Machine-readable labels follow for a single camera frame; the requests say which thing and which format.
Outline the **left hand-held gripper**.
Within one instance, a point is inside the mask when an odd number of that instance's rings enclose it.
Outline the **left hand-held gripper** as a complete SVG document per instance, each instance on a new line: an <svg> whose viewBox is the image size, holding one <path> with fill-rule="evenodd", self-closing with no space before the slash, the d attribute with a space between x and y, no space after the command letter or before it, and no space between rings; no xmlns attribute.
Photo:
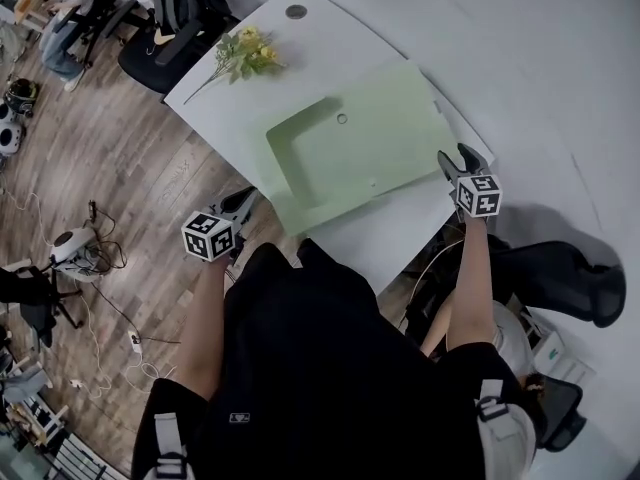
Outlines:
<svg viewBox="0 0 640 480"><path fill-rule="evenodd" d="M244 248L241 230L250 217L250 209L244 203L255 191L249 186L226 196L221 205L194 211L181 226L186 252L207 262L229 256L234 263Z"/></svg>

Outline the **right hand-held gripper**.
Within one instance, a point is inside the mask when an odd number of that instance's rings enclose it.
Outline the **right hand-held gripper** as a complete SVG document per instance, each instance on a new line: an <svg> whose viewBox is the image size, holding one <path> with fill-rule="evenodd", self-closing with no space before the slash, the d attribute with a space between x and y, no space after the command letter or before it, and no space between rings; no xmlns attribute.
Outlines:
<svg viewBox="0 0 640 480"><path fill-rule="evenodd" d="M464 143L458 143L457 149L464 159L465 172L471 176L463 176L464 172L444 151L439 150L437 153L438 164L445 178L453 184L456 208L472 218L487 219L497 216L502 204L499 179L489 174L489 163L477 150Z"/></svg>

